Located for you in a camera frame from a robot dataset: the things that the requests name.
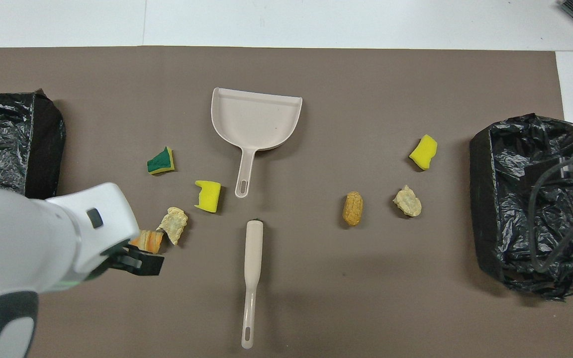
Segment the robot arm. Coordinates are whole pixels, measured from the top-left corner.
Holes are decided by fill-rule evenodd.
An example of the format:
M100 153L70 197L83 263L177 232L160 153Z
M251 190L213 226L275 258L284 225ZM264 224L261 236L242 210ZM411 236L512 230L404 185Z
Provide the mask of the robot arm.
M157 275L163 257L128 245L139 229L118 186L48 200L0 189L0 357L24 357L38 294L65 290L107 268Z

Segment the white table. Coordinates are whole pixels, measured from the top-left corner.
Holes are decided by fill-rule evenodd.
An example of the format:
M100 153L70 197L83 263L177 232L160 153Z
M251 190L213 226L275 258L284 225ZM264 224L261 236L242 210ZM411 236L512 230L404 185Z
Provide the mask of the white table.
M555 51L573 122L573 19L555 0L0 2L0 47L139 45Z

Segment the black plastic bag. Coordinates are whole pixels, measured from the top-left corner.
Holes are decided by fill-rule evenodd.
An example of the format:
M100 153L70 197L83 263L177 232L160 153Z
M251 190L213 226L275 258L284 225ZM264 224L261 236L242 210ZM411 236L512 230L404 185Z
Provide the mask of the black plastic bag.
M56 195L65 139L61 112L42 90L0 93L0 188Z
M479 267L508 288L545 299L573 295L573 240L545 272L531 263L529 193L519 186L526 166L573 157L573 123L536 116L510 118L470 142L470 195ZM545 260L573 227L573 189L544 187L535 210L538 258Z

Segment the dustpan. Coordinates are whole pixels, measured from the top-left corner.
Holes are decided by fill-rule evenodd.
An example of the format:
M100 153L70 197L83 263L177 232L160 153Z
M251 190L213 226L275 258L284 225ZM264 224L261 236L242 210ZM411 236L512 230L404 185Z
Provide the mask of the dustpan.
M218 135L242 150L236 197L246 197L253 157L284 143L295 130L302 97L215 88L211 122Z

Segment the trash item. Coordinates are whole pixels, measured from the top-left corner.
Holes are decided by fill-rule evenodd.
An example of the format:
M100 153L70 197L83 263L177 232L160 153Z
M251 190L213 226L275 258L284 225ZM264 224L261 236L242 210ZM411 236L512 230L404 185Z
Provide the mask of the trash item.
M174 156L169 147L165 147L162 152L147 161L147 172L151 175L171 172L174 169Z
M180 234L187 225L187 215L179 208L168 208L168 213L163 217L161 224L156 228L157 231L162 230L168 234L169 241L174 245L178 244Z
M362 220L362 211L364 211L364 200L358 192L350 192L346 195L342 218L346 224L357 226Z
M407 185L397 192L393 202L409 217L416 217L421 213L421 201Z
M430 169L430 159L437 154L437 141L425 134L421 137L419 144L408 156L422 170Z
M211 122L218 135L242 150L236 197L249 193L253 157L284 143L295 130L302 97L215 88Z
M65 141L61 112L42 90L0 93L0 188L54 197Z
M194 205L198 209L215 213L218 209L218 198L220 197L220 183L215 181L196 180L196 185L200 186L202 190L198 194L198 205Z
M129 244L138 247L139 250L157 254L161 249L162 240L162 231L141 230L141 234L137 238L132 239Z
M535 201L536 247L528 240L531 190L519 185L525 168L573 158L573 123L534 113L497 122L470 142L470 196L480 269L507 288L545 299L573 295L573 239L543 272L532 263L552 256L573 229L573 189L544 186Z
M245 239L245 314L243 315L244 349L253 347L253 328L255 323L255 292L260 280L262 267L262 236L264 224L260 220L247 222Z

